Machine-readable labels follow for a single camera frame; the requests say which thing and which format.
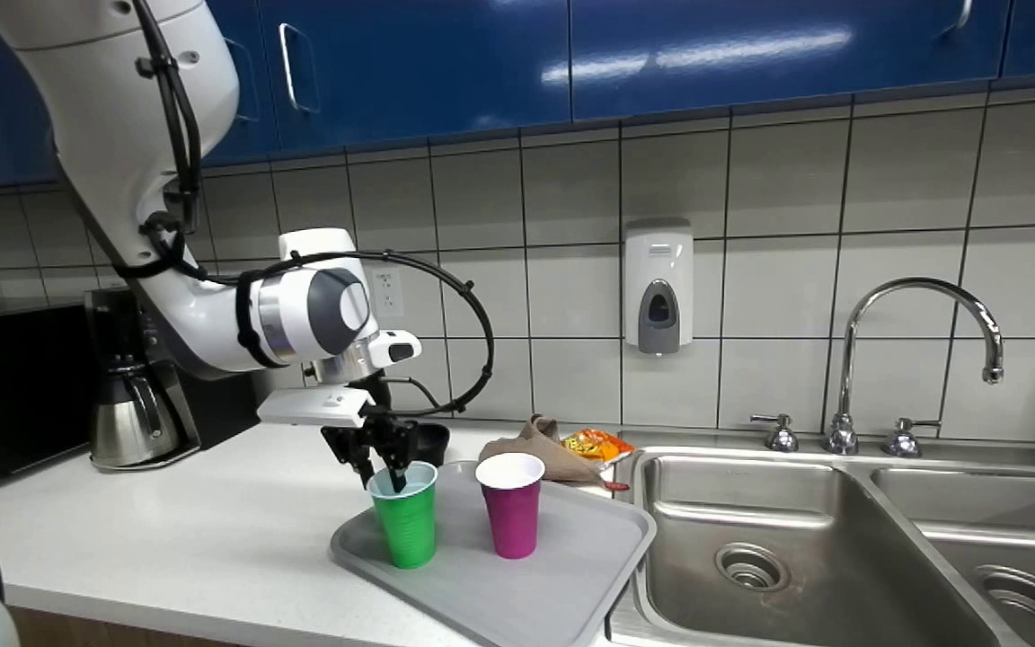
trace green cup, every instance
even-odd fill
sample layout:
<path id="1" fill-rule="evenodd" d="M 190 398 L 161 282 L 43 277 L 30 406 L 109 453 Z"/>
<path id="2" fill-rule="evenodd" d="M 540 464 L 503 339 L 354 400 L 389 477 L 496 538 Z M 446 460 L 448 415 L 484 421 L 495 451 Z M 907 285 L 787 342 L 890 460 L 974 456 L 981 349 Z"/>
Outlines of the green cup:
<path id="1" fill-rule="evenodd" d="M 434 491 L 437 467 L 415 460 L 406 469 L 406 488 L 393 492 L 390 472 L 382 470 L 365 483 L 374 510 L 382 521 L 390 558 L 398 568 L 418 568 L 434 557 Z"/>

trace soap dispenser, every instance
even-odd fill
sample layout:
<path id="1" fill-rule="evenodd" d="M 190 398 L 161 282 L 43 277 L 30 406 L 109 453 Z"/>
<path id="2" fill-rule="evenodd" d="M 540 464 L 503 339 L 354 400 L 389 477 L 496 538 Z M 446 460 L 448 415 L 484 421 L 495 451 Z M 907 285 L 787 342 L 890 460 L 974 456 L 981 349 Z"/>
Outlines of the soap dispenser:
<path id="1" fill-rule="evenodd" d="M 682 218 L 625 226 L 625 343 L 669 355 L 693 341 L 693 234 Z"/>

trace stainless steel carafe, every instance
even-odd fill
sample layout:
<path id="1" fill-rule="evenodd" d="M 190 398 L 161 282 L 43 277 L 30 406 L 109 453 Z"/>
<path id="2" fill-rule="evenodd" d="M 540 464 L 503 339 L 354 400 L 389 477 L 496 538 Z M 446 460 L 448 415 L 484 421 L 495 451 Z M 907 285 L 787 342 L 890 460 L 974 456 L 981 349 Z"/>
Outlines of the stainless steel carafe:
<path id="1" fill-rule="evenodd" d="M 156 389 L 146 364 L 114 365 L 98 385 L 91 417 L 91 463 L 135 467 L 180 443 L 169 398 Z"/>

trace microwave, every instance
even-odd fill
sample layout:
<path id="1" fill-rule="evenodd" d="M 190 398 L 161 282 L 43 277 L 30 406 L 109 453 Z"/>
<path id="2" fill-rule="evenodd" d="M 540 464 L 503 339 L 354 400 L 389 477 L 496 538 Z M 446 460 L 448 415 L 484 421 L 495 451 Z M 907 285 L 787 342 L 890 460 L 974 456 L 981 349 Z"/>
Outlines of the microwave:
<path id="1" fill-rule="evenodd" d="M 82 303 L 0 300 L 0 481 L 87 445 L 98 358 Z"/>

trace electrical outlet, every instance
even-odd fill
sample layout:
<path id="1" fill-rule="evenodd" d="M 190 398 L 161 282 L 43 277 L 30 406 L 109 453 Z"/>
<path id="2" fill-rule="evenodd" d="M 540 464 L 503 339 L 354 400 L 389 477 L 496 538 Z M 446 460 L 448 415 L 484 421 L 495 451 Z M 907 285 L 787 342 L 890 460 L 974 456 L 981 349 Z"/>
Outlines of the electrical outlet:
<path id="1" fill-rule="evenodd" d="M 387 267 L 371 272 L 374 283 L 374 316 L 405 317 L 406 306 L 402 299 L 402 270 Z"/>

